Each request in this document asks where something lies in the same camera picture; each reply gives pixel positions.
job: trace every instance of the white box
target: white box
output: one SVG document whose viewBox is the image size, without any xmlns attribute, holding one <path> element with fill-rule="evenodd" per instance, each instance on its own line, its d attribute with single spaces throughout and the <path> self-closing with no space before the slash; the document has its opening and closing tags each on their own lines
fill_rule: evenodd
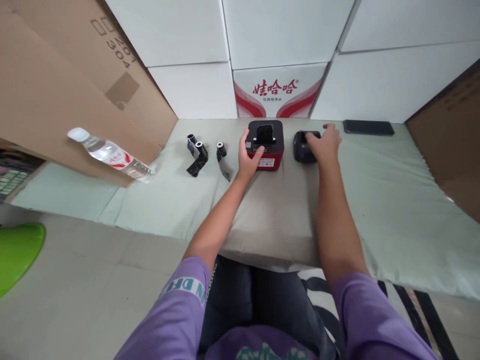
<svg viewBox="0 0 480 360">
<path fill-rule="evenodd" d="M 342 52 L 480 40 L 478 0 L 362 0 Z"/>
<path fill-rule="evenodd" d="M 238 116 L 307 118 L 326 63 L 234 70 Z"/>
<path fill-rule="evenodd" d="M 179 119 L 236 119 L 230 62 L 148 69 Z"/>
<path fill-rule="evenodd" d="M 480 41 L 337 54 L 315 120 L 403 123 L 480 58 Z"/>
<path fill-rule="evenodd" d="M 329 62 L 354 0 L 223 0 L 234 70 Z"/>
<path fill-rule="evenodd" d="M 222 0 L 106 0 L 146 67 L 227 62 Z"/>
</svg>

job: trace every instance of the striped rug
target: striped rug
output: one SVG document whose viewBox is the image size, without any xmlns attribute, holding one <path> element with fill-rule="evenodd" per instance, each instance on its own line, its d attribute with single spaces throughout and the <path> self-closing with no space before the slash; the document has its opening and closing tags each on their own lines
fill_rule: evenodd
<svg viewBox="0 0 480 360">
<path fill-rule="evenodd" d="M 328 335 L 335 341 L 340 351 L 340 358 L 346 359 L 339 315 L 325 281 L 324 272 L 321 269 L 311 269 L 300 271 L 298 276 L 302 280 L 313 307 L 322 318 Z M 435 306 L 426 292 L 412 290 L 386 281 L 378 281 L 378 286 L 393 307 L 432 348 L 440 360 L 459 360 Z"/>
</svg>

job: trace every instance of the dark pants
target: dark pants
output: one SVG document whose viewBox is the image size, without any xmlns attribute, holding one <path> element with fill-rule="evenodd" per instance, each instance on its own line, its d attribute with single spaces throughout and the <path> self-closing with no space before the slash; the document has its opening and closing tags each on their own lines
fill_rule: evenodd
<svg viewBox="0 0 480 360">
<path fill-rule="evenodd" d="M 263 270 L 220 255 L 215 264 L 200 355 L 230 329 L 261 324 L 290 335 L 322 360 L 336 358 L 337 349 L 297 273 Z"/>
</svg>

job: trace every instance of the purple sleeve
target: purple sleeve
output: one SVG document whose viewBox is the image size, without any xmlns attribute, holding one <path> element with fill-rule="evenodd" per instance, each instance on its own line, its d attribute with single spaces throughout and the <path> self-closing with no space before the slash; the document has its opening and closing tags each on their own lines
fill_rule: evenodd
<svg viewBox="0 0 480 360">
<path fill-rule="evenodd" d="M 115 360 L 196 359 L 209 281 L 202 259 L 183 260 Z"/>
<path fill-rule="evenodd" d="M 369 276 L 349 273 L 332 290 L 347 359 L 437 359 Z"/>
</svg>

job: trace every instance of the purple shirt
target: purple shirt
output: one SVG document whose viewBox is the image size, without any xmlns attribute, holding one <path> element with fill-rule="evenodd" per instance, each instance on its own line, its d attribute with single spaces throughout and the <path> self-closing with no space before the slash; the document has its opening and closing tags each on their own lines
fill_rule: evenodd
<svg viewBox="0 0 480 360">
<path fill-rule="evenodd" d="M 183 260 L 115 359 L 196 359 L 209 282 L 202 259 Z M 437 358 L 370 277 L 349 273 L 332 290 L 348 359 Z M 216 359 L 317 358 L 284 332 L 255 325 L 227 332 L 205 355 Z"/>
</svg>

